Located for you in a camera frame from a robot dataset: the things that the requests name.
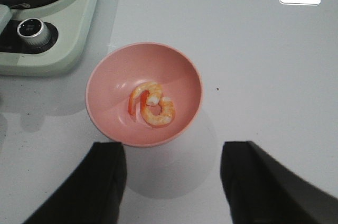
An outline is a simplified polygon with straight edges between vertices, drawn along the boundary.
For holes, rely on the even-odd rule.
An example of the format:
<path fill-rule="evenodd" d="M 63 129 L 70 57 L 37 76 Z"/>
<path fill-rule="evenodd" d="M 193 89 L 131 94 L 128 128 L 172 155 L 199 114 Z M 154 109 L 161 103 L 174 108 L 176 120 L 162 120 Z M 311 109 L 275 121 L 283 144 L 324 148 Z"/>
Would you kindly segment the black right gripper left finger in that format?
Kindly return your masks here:
<path fill-rule="evenodd" d="M 122 144 L 95 142 L 72 174 L 25 223 L 117 223 L 126 180 Z"/>

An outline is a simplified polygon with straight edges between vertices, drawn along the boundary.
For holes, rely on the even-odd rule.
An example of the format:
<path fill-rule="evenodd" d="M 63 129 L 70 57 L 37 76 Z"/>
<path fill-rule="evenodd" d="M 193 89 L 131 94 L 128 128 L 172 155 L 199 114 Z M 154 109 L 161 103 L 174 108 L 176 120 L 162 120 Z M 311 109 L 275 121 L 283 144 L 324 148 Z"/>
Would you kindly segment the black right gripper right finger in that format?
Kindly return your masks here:
<path fill-rule="evenodd" d="M 224 143 L 220 176 L 233 223 L 337 223 L 337 198 L 252 141 Z"/>

